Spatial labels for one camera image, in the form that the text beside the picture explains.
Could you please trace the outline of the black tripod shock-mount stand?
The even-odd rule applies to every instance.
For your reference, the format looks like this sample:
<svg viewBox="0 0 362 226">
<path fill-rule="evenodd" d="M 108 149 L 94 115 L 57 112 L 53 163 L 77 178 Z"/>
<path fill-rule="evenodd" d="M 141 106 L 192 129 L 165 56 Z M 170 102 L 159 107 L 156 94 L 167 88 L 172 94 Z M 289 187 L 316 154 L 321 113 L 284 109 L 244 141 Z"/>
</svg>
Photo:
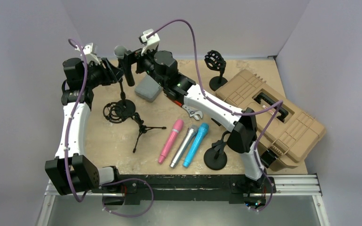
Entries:
<svg viewBox="0 0 362 226">
<path fill-rule="evenodd" d="M 128 118 L 131 118 L 134 122 L 137 123 L 139 127 L 139 134 L 136 139 L 134 149 L 132 151 L 133 153 L 135 153 L 137 150 L 138 141 L 141 135 L 147 133 L 152 129 L 167 129 L 166 126 L 164 127 L 146 126 L 144 124 L 144 120 L 142 120 L 139 113 L 136 112 L 135 104 L 128 99 L 106 104 L 102 110 L 102 113 L 104 118 L 113 124 L 120 124 L 126 121 Z"/>
</svg>

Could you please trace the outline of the round-base mic stand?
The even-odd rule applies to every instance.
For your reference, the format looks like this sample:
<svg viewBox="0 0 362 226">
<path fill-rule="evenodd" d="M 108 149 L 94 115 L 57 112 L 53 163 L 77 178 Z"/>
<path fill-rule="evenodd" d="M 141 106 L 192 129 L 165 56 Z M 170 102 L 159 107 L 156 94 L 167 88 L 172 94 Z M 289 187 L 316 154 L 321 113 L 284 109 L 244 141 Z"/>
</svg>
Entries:
<svg viewBox="0 0 362 226">
<path fill-rule="evenodd" d="M 211 144 L 211 147 L 207 149 L 204 154 L 204 163 L 211 170 L 221 170 L 227 164 L 227 155 L 224 152 L 226 141 L 225 136 L 230 134 L 229 131 L 225 131 L 222 137 L 216 142 Z"/>
<path fill-rule="evenodd" d="M 121 99 L 115 103 L 114 112 L 118 118 L 121 120 L 126 120 L 135 114 L 136 106 L 131 100 L 126 99 L 126 95 L 123 89 L 123 82 L 119 82 L 119 85 Z"/>
</svg>

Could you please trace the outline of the silver microphone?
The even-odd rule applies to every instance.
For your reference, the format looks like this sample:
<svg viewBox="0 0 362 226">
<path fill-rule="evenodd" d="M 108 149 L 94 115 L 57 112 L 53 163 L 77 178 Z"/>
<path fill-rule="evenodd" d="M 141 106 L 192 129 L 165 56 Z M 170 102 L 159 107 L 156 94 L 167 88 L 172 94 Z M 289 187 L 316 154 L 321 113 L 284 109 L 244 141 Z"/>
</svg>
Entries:
<svg viewBox="0 0 362 226">
<path fill-rule="evenodd" d="M 198 127 L 197 125 L 191 125 L 181 144 L 179 145 L 175 155 L 173 156 L 172 160 L 171 160 L 171 163 L 170 163 L 170 168 L 175 168 L 175 166 L 178 164 L 179 160 L 181 159 L 182 155 L 184 154 L 186 148 L 188 147 L 188 145 L 190 144 L 191 140 L 194 138 L 194 136 L 197 134 L 197 130 L 198 130 Z"/>
</svg>

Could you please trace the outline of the pink microphone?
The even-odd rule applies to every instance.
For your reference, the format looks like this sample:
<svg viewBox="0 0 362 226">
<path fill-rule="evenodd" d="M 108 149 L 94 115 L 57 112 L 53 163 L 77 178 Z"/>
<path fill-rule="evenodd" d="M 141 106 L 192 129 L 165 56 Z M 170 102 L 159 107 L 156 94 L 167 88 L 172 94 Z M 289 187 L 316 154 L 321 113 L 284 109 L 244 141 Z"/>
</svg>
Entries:
<svg viewBox="0 0 362 226">
<path fill-rule="evenodd" d="M 162 148 L 162 151 L 158 157 L 159 164 L 162 164 L 164 162 L 164 160 L 166 159 L 166 157 L 168 156 L 178 134 L 180 133 L 180 131 L 183 128 L 183 125 L 184 125 L 184 121 L 182 119 L 176 120 L 175 123 L 173 124 L 170 134 L 169 134 L 169 136 Z"/>
</svg>

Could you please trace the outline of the blue microphone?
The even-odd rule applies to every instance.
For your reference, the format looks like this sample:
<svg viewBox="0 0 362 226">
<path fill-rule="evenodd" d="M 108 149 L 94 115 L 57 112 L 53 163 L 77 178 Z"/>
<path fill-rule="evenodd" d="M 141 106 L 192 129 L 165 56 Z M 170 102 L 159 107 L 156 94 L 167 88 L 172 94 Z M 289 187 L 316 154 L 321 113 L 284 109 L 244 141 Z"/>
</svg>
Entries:
<svg viewBox="0 0 362 226">
<path fill-rule="evenodd" d="M 206 137 L 209 131 L 209 125 L 207 123 L 202 123 L 197 131 L 196 137 L 187 153 L 187 156 L 183 162 L 183 167 L 188 168 L 190 164 L 192 163 L 202 141 Z"/>
</svg>

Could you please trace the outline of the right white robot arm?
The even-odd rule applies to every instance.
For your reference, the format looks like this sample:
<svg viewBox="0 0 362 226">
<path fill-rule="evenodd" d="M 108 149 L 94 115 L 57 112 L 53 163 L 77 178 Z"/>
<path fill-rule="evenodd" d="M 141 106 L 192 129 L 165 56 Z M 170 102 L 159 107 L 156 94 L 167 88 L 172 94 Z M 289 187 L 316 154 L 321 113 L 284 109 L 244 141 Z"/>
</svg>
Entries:
<svg viewBox="0 0 362 226">
<path fill-rule="evenodd" d="M 225 102 L 205 92 L 194 80 L 179 72 L 178 62 L 169 51 L 149 50 L 143 53 L 141 49 L 127 50 L 119 59 L 130 86 L 134 84 L 131 66 L 136 64 L 136 73 L 151 76 L 169 99 L 201 110 L 224 126 L 230 133 L 227 146 L 239 153 L 243 161 L 247 188 L 256 192 L 264 186 L 264 166 L 258 155 L 257 124 L 252 109 L 227 108 Z"/>
</svg>

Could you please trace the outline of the shock-mount mic stand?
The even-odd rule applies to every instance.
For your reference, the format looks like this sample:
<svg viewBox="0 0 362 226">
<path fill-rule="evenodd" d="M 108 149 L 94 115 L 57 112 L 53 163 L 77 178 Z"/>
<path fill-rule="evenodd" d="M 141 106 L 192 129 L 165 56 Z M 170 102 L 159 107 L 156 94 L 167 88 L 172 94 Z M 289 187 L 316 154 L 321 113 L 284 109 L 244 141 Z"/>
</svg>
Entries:
<svg viewBox="0 0 362 226">
<path fill-rule="evenodd" d="M 219 76 L 214 76 L 209 81 L 210 89 L 212 91 L 216 91 L 228 82 L 228 80 L 223 77 L 226 67 L 226 61 L 224 60 L 222 55 L 216 50 L 211 50 L 207 52 L 204 61 L 208 69 L 219 72 Z"/>
</svg>

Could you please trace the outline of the black handheld microphone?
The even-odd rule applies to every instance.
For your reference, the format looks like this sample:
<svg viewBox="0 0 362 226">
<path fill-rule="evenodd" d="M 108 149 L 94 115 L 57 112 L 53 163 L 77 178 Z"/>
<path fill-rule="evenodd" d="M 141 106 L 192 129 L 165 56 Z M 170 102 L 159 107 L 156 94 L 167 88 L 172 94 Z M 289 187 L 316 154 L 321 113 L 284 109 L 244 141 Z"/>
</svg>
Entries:
<svg viewBox="0 0 362 226">
<path fill-rule="evenodd" d="M 118 59 L 119 67 L 123 70 L 128 86 L 134 86 L 135 81 L 131 71 L 132 64 L 135 63 L 134 52 L 127 50 L 124 46 L 118 45 L 114 49 L 114 55 Z"/>
</svg>

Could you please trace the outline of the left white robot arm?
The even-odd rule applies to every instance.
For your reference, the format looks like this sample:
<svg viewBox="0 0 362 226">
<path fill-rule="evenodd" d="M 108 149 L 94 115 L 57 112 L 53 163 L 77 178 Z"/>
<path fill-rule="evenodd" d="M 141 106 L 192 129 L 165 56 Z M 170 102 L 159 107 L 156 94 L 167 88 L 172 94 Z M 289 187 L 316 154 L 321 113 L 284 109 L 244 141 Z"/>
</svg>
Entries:
<svg viewBox="0 0 362 226">
<path fill-rule="evenodd" d="M 88 64 L 87 78 L 80 58 L 70 58 L 62 65 L 66 76 L 61 88 L 64 125 L 55 158 L 45 162 L 45 171 L 60 195 L 96 190 L 102 185 L 115 193 L 122 186 L 117 168 L 97 168 L 85 156 L 84 141 L 93 89 L 121 81 L 123 72 L 105 57 L 100 64 L 93 61 Z"/>
</svg>

